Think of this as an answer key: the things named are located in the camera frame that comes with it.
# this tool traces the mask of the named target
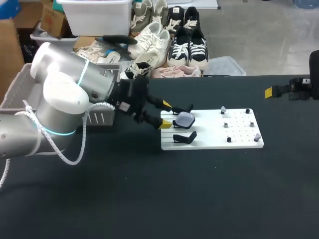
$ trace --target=shoe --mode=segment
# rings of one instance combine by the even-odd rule
[[[134,39],[137,42],[136,45],[129,45],[128,51],[130,56],[135,60],[139,55],[147,52],[154,39],[153,35],[159,35],[161,32],[161,24],[157,21],[147,25],[143,31],[140,32]]]
[[[184,27],[190,32],[192,32],[195,28],[200,29],[199,12],[194,6],[189,7],[185,13]]]
[[[172,66],[152,70],[152,78],[178,78],[178,77],[200,77],[201,72],[198,66]]]
[[[130,25],[133,36],[138,35],[150,23],[152,8],[151,0],[143,0],[133,4],[134,16]]]
[[[187,65],[188,62],[188,35],[184,27],[180,27],[170,44],[167,56],[168,66]]]
[[[138,74],[147,76],[155,65],[159,62],[156,52],[147,52],[140,55],[131,66],[121,72],[120,78],[124,80],[135,79]]]
[[[184,24],[184,9],[175,6],[168,9],[168,19],[166,30],[169,31],[170,36],[173,37],[176,30]]]
[[[167,26],[168,5],[166,0],[158,0],[152,11],[151,22],[158,21],[162,25],[162,29]]]
[[[189,61],[190,67],[198,66],[201,71],[208,67],[208,49],[204,34],[199,28],[195,28],[189,39]]]
[[[154,40],[147,52],[157,52],[159,62],[155,68],[162,66],[166,61],[167,52],[169,50],[170,35],[167,30],[163,30],[158,36],[154,34]]]
[[[80,56],[92,63],[106,63],[105,53],[108,47],[98,41],[93,41],[90,46],[80,47],[76,50],[75,55]]]

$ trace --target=white pegboard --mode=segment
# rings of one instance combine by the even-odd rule
[[[173,128],[161,130],[161,148],[163,150],[198,150],[198,149],[232,149],[232,148],[262,148],[263,138],[254,141],[256,134],[260,134],[258,124],[252,109],[247,114],[246,109],[227,109],[222,115],[220,110],[191,111],[195,122],[190,129]],[[161,118],[172,122],[177,115],[162,111]],[[173,134],[189,137],[193,131],[197,137],[191,144],[174,143]]]

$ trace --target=black sneaker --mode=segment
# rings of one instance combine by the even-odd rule
[[[187,66],[188,62],[188,35],[184,27],[177,29],[170,44],[167,56],[168,66]]]
[[[206,39],[199,28],[195,28],[189,39],[189,61],[188,66],[198,66],[201,71],[208,66],[208,50]]]
[[[167,26],[165,27],[165,29],[169,31],[170,36],[173,37],[176,30],[180,26],[183,26],[183,24],[184,24],[184,9],[179,6],[169,8]]]
[[[184,27],[190,32],[193,31],[195,28],[200,29],[199,12],[194,6],[189,7],[185,13]]]

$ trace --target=wire basket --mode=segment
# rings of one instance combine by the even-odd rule
[[[117,78],[120,76],[119,64],[99,64],[99,66],[111,71]],[[31,77],[30,69],[31,63],[25,64],[12,81],[0,105],[0,114],[13,115],[19,111],[24,111],[25,105],[22,100],[26,100],[32,106],[33,111],[36,112],[42,86]],[[90,112],[87,125],[112,125],[114,114],[114,111],[105,107],[96,107]]]

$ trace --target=white basket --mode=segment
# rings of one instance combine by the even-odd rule
[[[99,64],[100,67],[111,71],[117,78],[120,77],[121,66],[119,64]],[[42,86],[35,82],[30,75],[31,63],[23,66],[22,70],[12,81],[4,100],[0,105],[0,114],[13,115],[25,110],[22,100],[26,100],[32,109],[36,111],[42,92]],[[105,107],[94,108],[88,117],[87,125],[106,126],[112,125],[115,112]]]
[[[132,0],[57,0],[76,36],[129,35]]]
[[[36,29],[33,34],[30,35],[30,38],[32,40],[35,40],[38,46],[42,45],[45,42],[50,42],[56,46],[59,46],[60,48],[64,49],[65,51],[72,52],[73,51],[73,46],[77,39],[79,37],[75,38],[61,38],[58,39],[54,36],[50,36],[49,34],[45,37],[40,36],[40,34],[43,33],[40,29]]]

